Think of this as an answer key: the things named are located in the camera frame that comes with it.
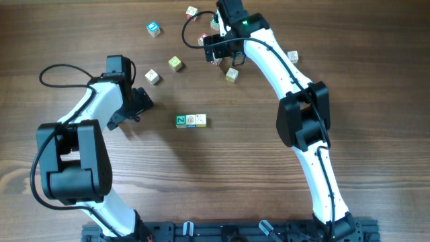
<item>wooden table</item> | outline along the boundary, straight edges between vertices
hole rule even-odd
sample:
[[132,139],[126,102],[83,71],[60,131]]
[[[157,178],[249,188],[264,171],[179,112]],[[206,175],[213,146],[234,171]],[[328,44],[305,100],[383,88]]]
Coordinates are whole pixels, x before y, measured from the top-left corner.
[[[427,1],[244,1],[261,12],[297,67],[330,89],[331,161],[355,216],[379,220],[383,241],[430,240],[430,15]],[[123,54],[137,66],[136,87],[155,103],[104,139],[114,188],[145,221],[183,222],[311,218],[302,168],[275,129],[278,100],[251,61],[236,83],[202,50],[181,41],[185,10],[215,1],[143,1],[0,7],[0,241],[78,241],[83,212],[45,209],[31,195],[36,129],[64,116],[82,89],[38,82],[51,64],[93,75]],[[146,30],[156,21],[156,38]],[[210,16],[192,22],[187,39],[213,34]],[[185,68],[174,73],[167,61]],[[154,69],[162,80],[148,83]],[[49,83],[86,83],[55,69]],[[204,113],[207,128],[176,129],[177,114]]]

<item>black cable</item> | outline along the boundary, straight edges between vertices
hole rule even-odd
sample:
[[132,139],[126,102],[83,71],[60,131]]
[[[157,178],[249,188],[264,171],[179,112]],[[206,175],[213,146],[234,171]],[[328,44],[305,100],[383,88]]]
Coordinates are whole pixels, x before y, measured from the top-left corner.
[[331,142],[330,142],[329,134],[327,133],[327,129],[326,129],[325,123],[324,123],[323,119],[321,118],[318,110],[316,109],[315,103],[313,102],[313,100],[312,100],[311,96],[309,95],[309,93],[307,91],[305,91],[305,89],[303,88],[303,86],[298,82],[297,78],[294,76],[293,72],[290,70],[290,68],[288,67],[288,65],[283,60],[283,58],[270,45],[268,45],[264,41],[261,41],[261,40],[255,39],[255,38],[235,38],[235,39],[232,39],[232,40],[224,40],[224,41],[221,41],[221,42],[218,42],[218,43],[215,43],[215,44],[208,44],[208,45],[205,45],[205,46],[192,46],[192,45],[188,44],[187,41],[185,40],[185,36],[184,36],[185,29],[186,29],[188,23],[194,17],[197,17],[197,16],[205,14],[205,13],[211,13],[213,15],[216,15],[216,13],[214,13],[213,11],[202,11],[202,12],[196,13],[193,17],[189,18],[185,22],[185,24],[183,25],[183,28],[182,28],[182,41],[183,41],[183,43],[186,46],[188,46],[190,48],[201,49],[201,48],[209,48],[209,47],[214,47],[214,46],[218,46],[218,45],[221,45],[221,44],[227,44],[229,42],[236,42],[236,41],[241,41],[241,40],[248,40],[248,41],[254,41],[254,42],[260,43],[260,44],[264,45],[264,47],[266,47],[267,50],[270,50],[279,59],[279,61],[281,62],[281,64],[284,66],[284,68],[288,72],[288,75],[290,76],[290,78],[292,79],[292,81],[294,82],[294,84],[296,84],[298,86],[298,88],[300,89],[300,91],[302,91],[303,94],[306,96],[306,99],[308,100],[308,103],[310,104],[310,107],[312,108],[312,110],[314,112],[314,115],[316,116],[316,119],[320,123],[320,129],[321,129],[322,136],[323,136],[323,138],[327,142],[327,147],[322,146],[322,145],[319,146],[316,149],[316,153],[318,155],[318,160],[320,161],[322,172],[324,173],[325,180],[326,180],[326,183],[327,183],[327,187],[329,188],[329,193],[330,193],[329,196],[331,198],[332,223],[331,223],[331,226],[330,226],[330,238],[329,239],[332,240],[333,239],[333,233],[334,233],[334,230],[335,230],[335,219],[336,219],[336,216],[335,216],[335,197],[333,195],[333,191],[332,191],[332,188],[331,188],[331,185],[330,185],[330,181],[329,181],[329,178],[328,178],[328,175],[327,175],[327,171],[326,171],[324,163],[323,163],[323,158],[321,157],[321,153],[320,153],[321,149],[329,150],[331,148]]
[[132,60],[130,62],[132,63],[132,66],[133,66],[133,69],[134,69],[133,79],[132,79],[132,83],[131,83],[131,85],[133,85],[134,84],[134,80],[136,78],[136,65],[134,65],[134,62]]
[[81,210],[86,210],[88,211],[90,214],[94,215],[94,217],[96,219],[98,219],[106,228],[108,228],[114,235],[116,235],[118,238],[122,239],[121,235],[114,230],[114,228],[112,226],[109,226],[109,224],[104,221],[102,219],[102,217],[100,217],[100,215],[98,215],[98,213],[96,213],[96,211],[94,211],[94,208],[90,208],[87,206],[54,206],[51,205],[45,201],[43,201],[43,199],[39,196],[37,190],[36,190],[36,182],[34,180],[34,177],[36,175],[36,168],[38,166],[40,157],[42,156],[43,151],[45,150],[46,146],[48,145],[48,143],[52,140],[52,138],[54,138],[56,135],[58,135],[61,130],[63,128],[65,128],[65,126],[71,122],[72,120],[74,120],[75,118],[77,118],[79,116],[79,114],[88,106],[88,104],[90,104],[94,97],[95,94],[97,93],[96,90],[89,86],[89,85],[53,85],[53,84],[48,84],[45,83],[42,79],[43,74],[45,74],[45,72],[49,69],[55,68],[55,67],[70,67],[76,70],[79,70],[81,72],[83,72],[84,74],[88,75],[89,77],[93,77],[92,75],[90,75],[87,71],[84,71],[83,69],[73,66],[73,65],[68,65],[68,64],[57,64],[57,65],[52,65],[49,67],[46,67],[39,75],[39,82],[41,84],[43,84],[44,86],[47,87],[54,87],[54,88],[70,88],[70,87],[84,87],[84,88],[88,88],[91,90],[91,95],[89,96],[89,98],[87,99],[87,101],[85,101],[85,103],[70,117],[68,118],[66,121],[64,121],[60,126],[58,126],[49,136],[48,138],[46,138],[46,140],[42,143],[42,145],[40,146],[40,148],[38,149],[38,152],[36,154],[36,157],[34,157],[34,161],[33,161],[33,165],[32,165],[32,169],[30,172],[30,187],[32,189],[32,193],[33,193],[33,197],[36,199],[36,201],[38,201],[41,205],[49,208],[49,209],[53,209],[53,210],[76,210],[76,209],[81,209]]

